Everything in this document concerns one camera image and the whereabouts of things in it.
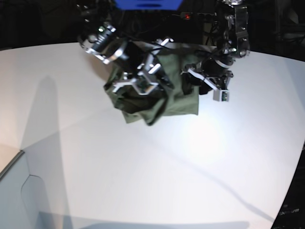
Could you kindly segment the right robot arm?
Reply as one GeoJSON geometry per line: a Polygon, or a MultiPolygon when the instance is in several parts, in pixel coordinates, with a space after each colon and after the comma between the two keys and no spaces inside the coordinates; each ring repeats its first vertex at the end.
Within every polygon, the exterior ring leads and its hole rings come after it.
{"type": "Polygon", "coordinates": [[[113,94],[132,88],[140,96],[148,96],[172,83],[157,55],[169,49],[171,37],[150,41],[127,32],[123,26],[126,11],[112,0],[79,0],[77,9],[85,22],[78,37],[81,48],[103,64],[116,65],[120,74],[107,85],[113,94]]]}

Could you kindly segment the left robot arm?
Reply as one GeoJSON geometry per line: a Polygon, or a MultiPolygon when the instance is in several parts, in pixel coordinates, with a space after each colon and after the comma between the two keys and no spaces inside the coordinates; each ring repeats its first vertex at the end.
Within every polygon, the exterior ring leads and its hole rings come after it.
{"type": "Polygon", "coordinates": [[[197,50],[199,62],[187,64],[183,74],[199,87],[200,94],[213,92],[219,102],[229,100],[228,85],[234,74],[234,62],[250,53],[248,39],[248,9],[242,0],[219,0],[215,8],[208,38],[215,45],[212,51],[197,50]]]}

